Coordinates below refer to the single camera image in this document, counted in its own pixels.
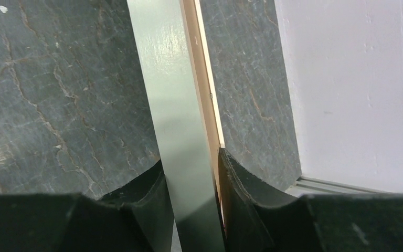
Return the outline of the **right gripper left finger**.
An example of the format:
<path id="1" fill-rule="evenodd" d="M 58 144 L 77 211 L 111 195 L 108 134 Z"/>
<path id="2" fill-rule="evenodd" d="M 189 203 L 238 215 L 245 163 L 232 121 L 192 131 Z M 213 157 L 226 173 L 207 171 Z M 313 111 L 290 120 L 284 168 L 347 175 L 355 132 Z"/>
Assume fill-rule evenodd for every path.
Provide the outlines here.
<path id="1" fill-rule="evenodd" d="M 173 226 L 161 162 L 98 200 L 0 195 L 0 251 L 170 251 Z"/>

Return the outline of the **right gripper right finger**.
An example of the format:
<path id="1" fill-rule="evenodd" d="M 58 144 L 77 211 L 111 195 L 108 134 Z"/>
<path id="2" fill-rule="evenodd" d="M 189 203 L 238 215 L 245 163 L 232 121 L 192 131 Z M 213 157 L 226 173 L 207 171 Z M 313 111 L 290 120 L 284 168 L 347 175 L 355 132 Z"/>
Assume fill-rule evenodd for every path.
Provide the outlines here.
<path id="1" fill-rule="evenodd" d="M 403 194 L 289 195 L 219 150 L 228 251 L 403 251 Z"/>

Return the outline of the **wooden picture frame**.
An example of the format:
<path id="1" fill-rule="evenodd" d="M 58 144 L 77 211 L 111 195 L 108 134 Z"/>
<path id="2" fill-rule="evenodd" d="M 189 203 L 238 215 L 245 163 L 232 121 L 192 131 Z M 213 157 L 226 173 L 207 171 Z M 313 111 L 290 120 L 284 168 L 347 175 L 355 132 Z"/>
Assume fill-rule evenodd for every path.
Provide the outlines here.
<path id="1" fill-rule="evenodd" d="M 224 251 L 213 162 L 182 1 L 128 1 L 183 251 Z"/>

